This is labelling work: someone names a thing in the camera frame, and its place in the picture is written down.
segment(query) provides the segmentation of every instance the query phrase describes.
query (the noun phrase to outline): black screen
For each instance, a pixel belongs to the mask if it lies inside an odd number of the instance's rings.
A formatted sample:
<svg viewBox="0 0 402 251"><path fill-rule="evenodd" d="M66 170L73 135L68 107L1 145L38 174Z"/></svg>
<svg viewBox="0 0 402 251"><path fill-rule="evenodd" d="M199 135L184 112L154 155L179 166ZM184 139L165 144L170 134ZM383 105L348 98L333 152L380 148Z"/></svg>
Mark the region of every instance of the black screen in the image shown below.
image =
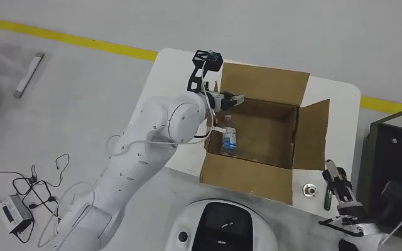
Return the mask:
<svg viewBox="0 0 402 251"><path fill-rule="evenodd" d="M253 222L238 206L213 202L202 213L193 251L252 251Z"/></svg>

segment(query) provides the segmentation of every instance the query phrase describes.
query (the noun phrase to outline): cable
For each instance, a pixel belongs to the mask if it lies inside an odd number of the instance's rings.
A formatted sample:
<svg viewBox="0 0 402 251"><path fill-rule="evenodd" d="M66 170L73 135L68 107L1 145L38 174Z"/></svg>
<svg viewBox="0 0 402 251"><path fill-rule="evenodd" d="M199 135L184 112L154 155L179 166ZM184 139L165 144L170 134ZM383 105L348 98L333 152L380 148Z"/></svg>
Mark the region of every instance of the cable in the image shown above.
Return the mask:
<svg viewBox="0 0 402 251"><path fill-rule="evenodd" d="M214 119L215 119L215 112L214 112L214 110L212 110L212 108L211 108L211 106L210 106L210 104L209 104L209 99L208 99L208 96L207 96L207 91L205 90L205 86L204 86L204 66L205 66L205 63L206 63L206 61L204 61L204 64L202 65L202 71L201 71L201 81L202 81L202 84L201 84L201 86L202 86L202 90L204 91L205 98L206 98L206 100L207 100L208 109L209 109L209 112L210 112L210 114L211 114L211 122L212 122L212 125L213 125ZM111 137L109 137L109 138L107 139L107 141L106 141L106 151L107 151L107 153L108 153L109 155L111 155L111 156L120 156L120 155L123 155L123 154L126 154L127 152L129 152L129 151L130 151L130 147L131 147L133 144L135 144L135 143L166 144L166 145L194 145L194 144L202 143L202 142L204 142L205 140L207 140L208 137L211 135L211 133L212 133L212 127L211 127L211 130L208 131L208 134L207 134L202 140L200 140L200 141L195 141L195 142L187 142L187 143L179 143L179 142L158 142L158 141L133 141L133 142L131 142L130 144L123 146L121 152L119 152L119 153L113 153L113 152L110 152L110 151L109 151L108 145L109 145L109 141L110 141L112 138L114 138L114 137L120 137L120 135L115 134L115 135L112 135Z"/></svg>
<svg viewBox="0 0 402 251"><path fill-rule="evenodd" d="M383 239L380 241L380 243L379 243L379 245L378 245L378 251L382 251L384 243L385 243L385 242L398 230L398 228L401 227L401 226L402 226L402 221L398 224L398 226L396 226L396 228L394 228L394 230L392 230L392 232L391 232L389 235L387 235L387 237L383 238Z"/></svg>
<svg viewBox="0 0 402 251"><path fill-rule="evenodd" d="M75 229L75 227L77 227L77 225L85 218L85 216L87 216L87 214L89 213L89 211L90 211L90 210L92 209L92 207L94 206L94 203L95 203L95 190L94 190L94 187L93 187L91 184L89 184L88 182L78 182L78 183L74 184L73 186L69 187L69 189L66 190L66 192L64 192L62 198L60 199L59 204L57 205L56 209L53 211L52 216L49 218L48 223L46 224L45 228L43 229L42 234L41 234L40 237L39 237L39 241L38 241L38 245L37 245L38 248L44 247L47 243L51 242L51 241L55 238L55 236L53 235L53 237L50 238L50 239L48 239L44 244L41 245L41 243L40 243L40 242L42 241L42 238L43 238L43 236L44 236L44 234L45 234L46 229L48 228L48 226L49 226L51 220L53 219L53 215L55 216L55 213L56 213L56 211L58 210L58 207L60 206L62 200L63 200L64 197L65 197L65 195L66 195L72 188L78 186L79 184L87 184L88 186L91 187L91 189L92 189L92 203L90 204L89 209L88 209L82 216L80 216L80 218L79 218L78 221L75 223L75 225L70 229L70 231L68 232L68 234L63 238L62 242L60 243L60 245L57 247L57 249L56 249L55 251L58 251L58 250L60 249L60 247L63 245L64 241L65 241L65 240L68 238L68 236L73 232L73 230Z"/></svg>
<svg viewBox="0 0 402 251"><path fill-rule="evenodd" d="M62 183L62 179L63 179L63 178L62 178L62 174L63 174L64 170L67 168L68 164L70 164L70 155L69 155L68 153L65 153L65 154L63 154L63 155L57 157L56 160L55 160L56 168L59 170L60 168L58 167L57 161L58 161L60 158L64 157L64 156L67 156L68 159L67 159L67 164L65 165L65 167L64 167L64 168L62 169L62 171L60 172L60 180L59 180L59 182L58 182L58 184L57 184L56 186L54 186L54 185L50 184L49 182L47 182L47 183L49 184L49 186L52 186L52 187L54 187L54 188L57 188L57 187L59 187L60 184Z"/></svg>
<svg viewBox="0 0 402 251"><path fill-rule="evenodd" d="M35 218L34 218L34 216L33 216L33 214L32 214L31 209L34 209L34 208L37 208L37 207L40 206L40 205L43 205L43 206L45 206L45 208L46 208L50 213L52 213L52 216L57 217L58 222L60 222L60 220L61 220L60 217L58 217L58 208L57 208L57 213L54 214L54 213L51 211L51 209L46 205L46 203L48 203L48 202L55 202L55 203L57 203L56 198L55 198L54 196L52 196L52 193L50 192L50 189L49 189L48 186L52 186L52 187L57 188L57 187L59 187L59 186L61 185L61 183L62 183L62 174L63 174L64 170L67 168L68 164L70 163L70 155L69 155L68 153L66 153L66 154L63 154L63 155L57 157L56 160L55 160L56 168L59 170L60 168L59 168L59 166L58 166L57 161L58 161L60 158L64 157L64 156L68 156L68 161L67 161L67 164L65 165L65 167L64 167L64 168L62 169L62 171L60 172L60 180L59 180L59 183L58 183L56 186L54 186L54 185L52 185L52 184L50 184L49 182L44 181L44 180L38 181L38 173L36 172L35 165L32 165L32 166L31 166L31 177L30 177L30 178L26 178L23 174L18 173L18 172L14 172L14 171L0 171L0 173L17 174L17 175L21 176L21 178L13 179L13 187L14 187L14 189L16 190L16 192L17 192L18 195L24 196L23 199L22 199L23 205L24 205L25 208L29 211L29 213L31 214L31 217L32 217L32 227L31 227L31 231L30 231L30 234L29 234L27 240L24 241L24 240L22 240L22 239L19 237L18 233L16 233L16 232L13 233L21 243L28 243L28 242L29 242L29 240L30 240L30 238L31 238L31 236L32 236L32 231L33 231L33 229L34 229L34 227L35 227ZM21 179L23 179L23 180L26 182L26 184L29 186L28 190L25 191L24 193L20 192L20 190L19 190L19 189L17 188L17 186L16 186L16 181L17 181L17 180L21 180ZM41 184L44 184L44 185L45 185L45 188L46 188L46 190L47 190L47 192L48 192L48 194L49 194L49 198L48 198L46 201L43 201L43 199L39 196L39 194L38 194L38 193L35 191L35 189L34 189L34 186L36 186L36 185L41 185ZM38 197L38 199L39 199L40 202L41 202L40 204L32 203L32 204L30 204L29 206L27 206L27 205L25 204L25 202L24 202L24 201L25 201L25 198L30 194L31 191L34 192L34 194L36 195L36 197Z"/></svg>

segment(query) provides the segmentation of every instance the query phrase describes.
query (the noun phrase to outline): plastic water bottle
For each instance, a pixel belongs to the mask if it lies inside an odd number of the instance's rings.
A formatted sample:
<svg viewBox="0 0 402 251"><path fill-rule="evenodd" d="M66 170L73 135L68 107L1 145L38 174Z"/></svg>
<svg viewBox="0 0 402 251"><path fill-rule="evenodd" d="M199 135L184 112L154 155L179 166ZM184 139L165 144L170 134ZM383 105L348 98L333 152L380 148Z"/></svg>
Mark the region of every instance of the plastic water bottle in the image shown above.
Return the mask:
<svg viewBox="0 0 402 251"><path fill-rule="evenodd" d="M225 115L222 127L226 130L223 133L222 154L234 155L234 151L236 150L236 129L234 128L231 115Z"/></svg>

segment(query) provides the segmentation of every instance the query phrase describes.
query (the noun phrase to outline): green handle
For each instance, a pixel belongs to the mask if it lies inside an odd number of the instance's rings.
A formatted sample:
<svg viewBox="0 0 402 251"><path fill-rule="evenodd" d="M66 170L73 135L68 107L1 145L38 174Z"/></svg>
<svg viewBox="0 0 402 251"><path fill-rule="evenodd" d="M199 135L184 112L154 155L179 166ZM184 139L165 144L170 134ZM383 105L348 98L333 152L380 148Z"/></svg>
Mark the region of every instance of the green handle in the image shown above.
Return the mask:
<svg viewBox="0 0 402 251"><path fill-rule="evenodd" d="M332 201L332 193L327 186L327 190L325 192L325 200L324 200L324 209L329 211L331 209L331 201Z"/></svg>

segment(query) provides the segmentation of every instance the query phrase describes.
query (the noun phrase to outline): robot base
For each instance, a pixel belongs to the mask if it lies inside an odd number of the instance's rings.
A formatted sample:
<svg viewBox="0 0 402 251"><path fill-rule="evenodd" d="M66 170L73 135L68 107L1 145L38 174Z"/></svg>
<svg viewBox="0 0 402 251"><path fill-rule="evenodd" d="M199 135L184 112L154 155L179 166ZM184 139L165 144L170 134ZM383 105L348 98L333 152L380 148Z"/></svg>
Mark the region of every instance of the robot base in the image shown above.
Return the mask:
<svg viewBox="0 0 402 251"><path fill-rule="evenodd" d="M165 251L277 251L269 225L246 206L225 200L202 200L177 216Z"/></svg>

